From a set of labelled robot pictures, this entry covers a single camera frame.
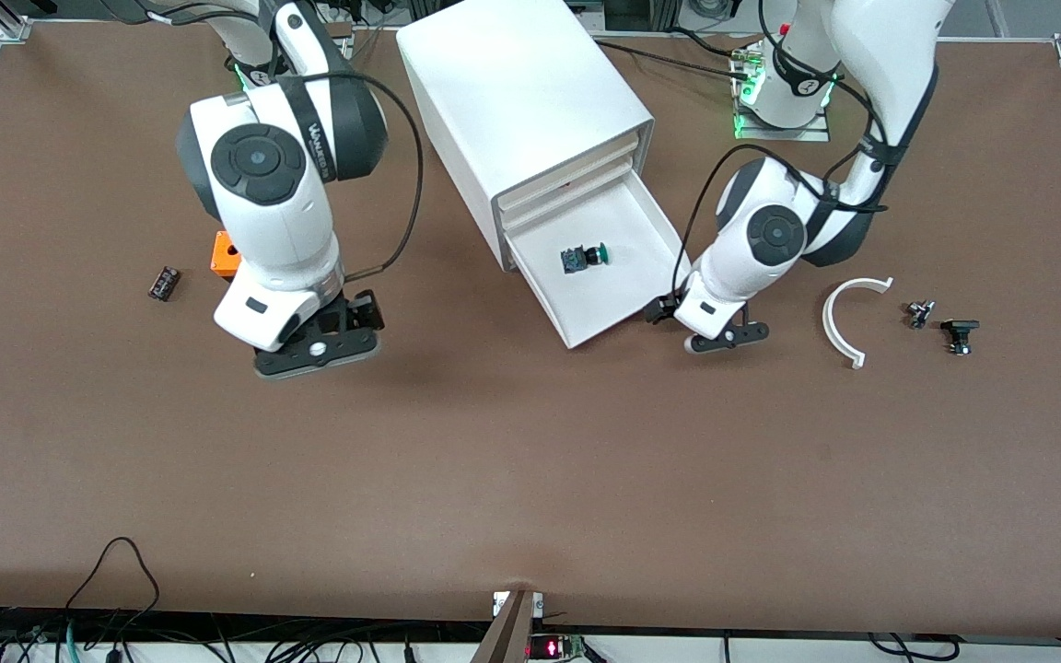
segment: brown table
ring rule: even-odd
[[[611,57],[683,223],[733,142],[724,81]],[[173,150],[186,106],[233,88],[223,59],[205,27],[158,24],[41,24],[3,50],[0,604],[63,605],[128,534],[166,609],[485,617],[523,582],[587,625],[1061,634],[1051,47],[940,47],[891,209],[854,260],[755,297],[761,346],[694,357],[678,326],[631,320],[566,351],[431,157],[408,251],[370,282],[383,352],[285,382],[211,322],[218,226]],[[362,67],[410,99],[390,34]],[[387,114],[378,172],[330,186],[348,268],[407,217],[412,139]],[[833,115],[834,142],[780,152],[822,172],[863,125],[843,98]],[[708,209],[694,251],[711,235]],[[164,264],[185,280],[157,303]],[[820,329],[856,276],[895,277],[838,304],[858,372]],[[980,319],[973,356],[903,325],[926,297]],[[83,605],[146,592],[116,551]]]

